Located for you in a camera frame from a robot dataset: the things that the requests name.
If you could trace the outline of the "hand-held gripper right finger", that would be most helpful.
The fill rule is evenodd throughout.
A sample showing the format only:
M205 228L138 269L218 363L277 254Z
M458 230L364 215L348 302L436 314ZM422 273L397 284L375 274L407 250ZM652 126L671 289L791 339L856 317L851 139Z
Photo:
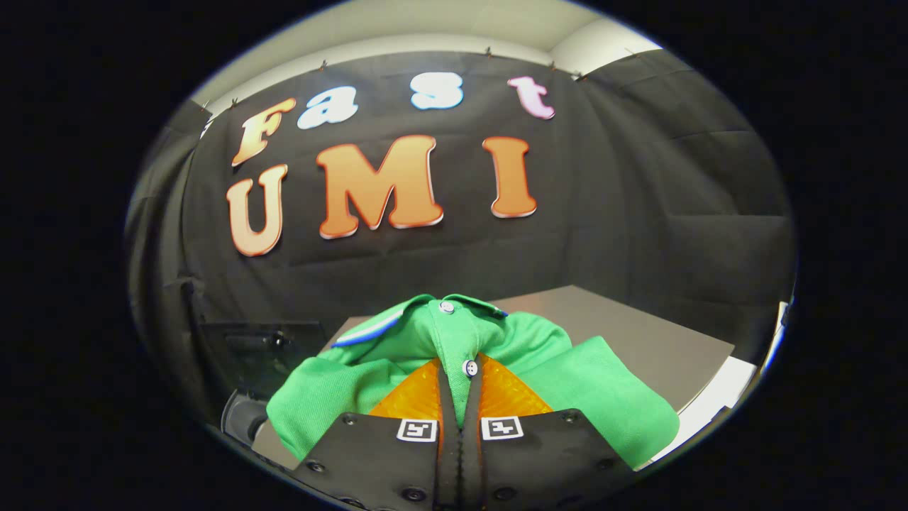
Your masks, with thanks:
M577 408L555 410L481 353L461 432L464 510L580 510L633 470Z

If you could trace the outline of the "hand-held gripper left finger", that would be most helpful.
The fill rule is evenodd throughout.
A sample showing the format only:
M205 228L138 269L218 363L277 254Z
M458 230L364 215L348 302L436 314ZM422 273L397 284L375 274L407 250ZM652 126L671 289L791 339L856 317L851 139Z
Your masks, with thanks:
M309 491L364 510L458 510L461 432L438 359L366 414L332 422L292 475Z

